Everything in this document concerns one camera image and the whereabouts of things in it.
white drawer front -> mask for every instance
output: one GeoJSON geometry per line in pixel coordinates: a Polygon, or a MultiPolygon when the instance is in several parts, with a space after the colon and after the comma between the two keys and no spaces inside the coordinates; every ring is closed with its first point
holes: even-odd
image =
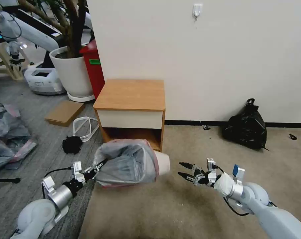
{"type": "Polygon", "coordinates": [[[98,110],[102,127],[161,129],[163,112],[98,110]]]}

white cable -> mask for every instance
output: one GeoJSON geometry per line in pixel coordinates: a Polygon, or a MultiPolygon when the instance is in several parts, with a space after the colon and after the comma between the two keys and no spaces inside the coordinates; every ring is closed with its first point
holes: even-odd
{"type": "Polygon", "coordinates": [[[90,140],[90,138],[93,136],[93,134],[95,134],[95,132],[97,131],[97,129],[99,128],[99,124],[96,126],[95,129],[93,129],[92,131],[92,126],[91,126],[91,120],[95,120],[98,122],[97,119],[95,118],[91,118],[91,117],[88,117],[88,116],[84,116],[84,117],[80,117],[80,118],[77,118],[73,121],[73,136],[76,136],[76,133],[79,131],[79,129],[88,121],[89,124],[90,124],[90,132],[89,134],[87,135],[84,135],[84,136],[80,136],[80,139],[82,140],[82,142],[87,142],[90,140]],[[83,122],[80,124],[80,126],[75,129],[75,124],[76,122],[80,121],[80,120],[83,120],[83,122]]]}

cardboard piece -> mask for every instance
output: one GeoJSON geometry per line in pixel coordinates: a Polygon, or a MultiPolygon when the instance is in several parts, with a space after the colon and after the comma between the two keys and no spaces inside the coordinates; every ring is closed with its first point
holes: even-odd
{"type": "Polygon", "coordinates": [[[83,103],[62,101],[45,117],[45,120],[50,124],[68,127],[84,107],[83,103]]]}

white flower pot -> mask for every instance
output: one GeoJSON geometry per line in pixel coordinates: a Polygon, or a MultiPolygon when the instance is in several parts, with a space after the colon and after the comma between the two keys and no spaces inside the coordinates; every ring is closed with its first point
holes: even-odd
{"type": "Polygon", "coordinates": [[[66,50],[66,46],[55,49],[50,52],[50,58],[68,97],[78,102],[93,100],[95,97],[83,57],[70,59],[55,57],[66,50]]]}

small wooden cabinet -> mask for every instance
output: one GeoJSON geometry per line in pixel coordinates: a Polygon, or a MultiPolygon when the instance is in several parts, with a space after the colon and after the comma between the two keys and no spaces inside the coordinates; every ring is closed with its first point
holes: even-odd
{"type": "Polygon", "coordinates": [[[146,139],[162,150],[165,91],[162,80],[107,80],[94,104],[104,142],[146,139]]]}

